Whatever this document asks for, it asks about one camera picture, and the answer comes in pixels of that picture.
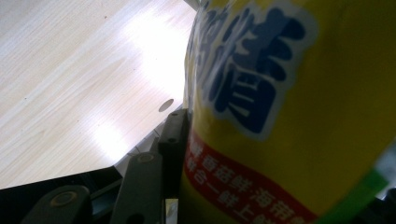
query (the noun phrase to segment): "green stripe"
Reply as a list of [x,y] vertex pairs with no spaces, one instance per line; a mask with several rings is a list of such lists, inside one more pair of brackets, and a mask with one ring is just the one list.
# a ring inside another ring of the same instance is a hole
[[320,218],[317,224],[347,223],[356,216],[388,181],[376,170],[371,170],[343,201],[337,204],[326,216]]

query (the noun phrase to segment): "red label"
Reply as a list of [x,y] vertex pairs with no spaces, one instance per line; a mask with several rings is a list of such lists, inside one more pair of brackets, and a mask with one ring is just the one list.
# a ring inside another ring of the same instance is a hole
[[184,172],[198,192],[239,223],[305,224],[317,218],[277,183],[221,155],[194,131]]

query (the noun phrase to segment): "yellow package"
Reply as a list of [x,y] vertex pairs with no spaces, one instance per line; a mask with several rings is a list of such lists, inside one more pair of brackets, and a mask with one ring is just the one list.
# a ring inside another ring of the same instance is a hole
[[393,177],[377,158],[396,135],[395,9],[201,2],[180,222],[345,223],[370,202]]

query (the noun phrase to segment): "wooden table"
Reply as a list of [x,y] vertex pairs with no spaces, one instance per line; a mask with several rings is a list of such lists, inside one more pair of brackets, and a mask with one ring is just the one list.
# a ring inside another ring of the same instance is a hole
[[131,150],[182,103],[194,15],[181,0],[1,1],[0,189]]

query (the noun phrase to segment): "yellow bag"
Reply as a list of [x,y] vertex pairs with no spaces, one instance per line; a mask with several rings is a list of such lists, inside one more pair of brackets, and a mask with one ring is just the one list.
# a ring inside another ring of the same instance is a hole
[[344,223],[370,202],[394,176],[375,162],[396,135],[395,9],[202,2],[186,55],[179,221]]

